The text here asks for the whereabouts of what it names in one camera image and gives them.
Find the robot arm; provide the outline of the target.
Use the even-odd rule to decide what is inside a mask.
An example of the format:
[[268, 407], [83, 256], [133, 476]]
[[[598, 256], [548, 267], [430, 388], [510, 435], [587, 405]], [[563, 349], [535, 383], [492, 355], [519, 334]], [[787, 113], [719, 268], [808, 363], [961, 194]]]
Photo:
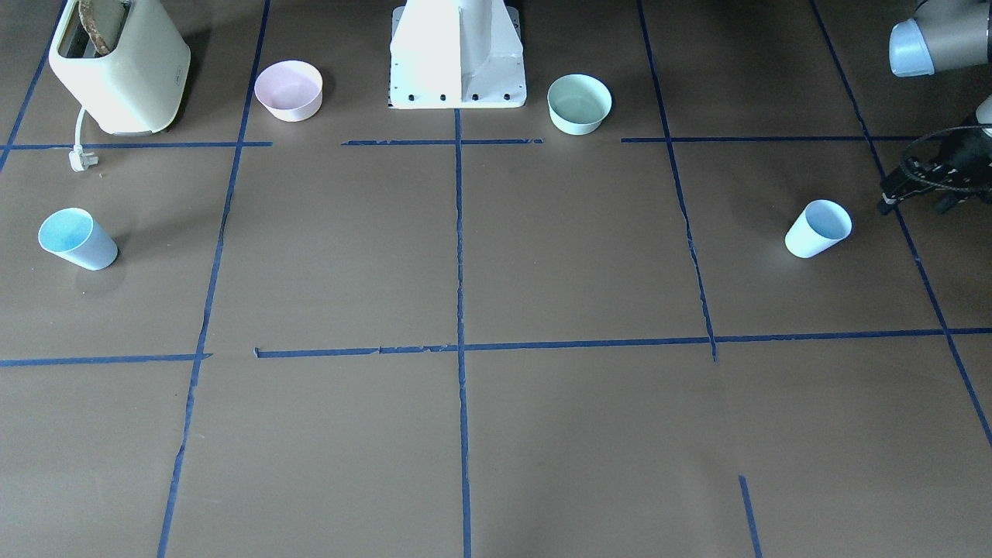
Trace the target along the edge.
[[[890, 70], [896, 77], [933, 75], [990, 63], [988, 1], [918, 1], [913, 17], [898, 22], [889, 39]], [[914, 139], [899, 165], [880, 183], [881, 215], [917, 195], [939, 193], [938, 213], [968, 200], [990, 204], [990, 99], [963, 123]]]

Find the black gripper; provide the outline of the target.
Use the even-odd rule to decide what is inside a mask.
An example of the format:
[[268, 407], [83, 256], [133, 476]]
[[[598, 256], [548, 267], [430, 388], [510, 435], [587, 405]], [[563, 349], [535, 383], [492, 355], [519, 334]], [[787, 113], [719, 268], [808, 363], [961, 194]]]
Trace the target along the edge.
[[[946, 134], [938, 153], [921, 161], [911, 151], [929, 139]], [[899, 165], [880, 181], [882, 198], [877, 209], [888, 215], [899, 204], [915, 195], [939, 191], [938, 213], [947, 213], [968, 200], [991, 205], [991, 139], [989, 128], [946, 128], [911, 142]]]

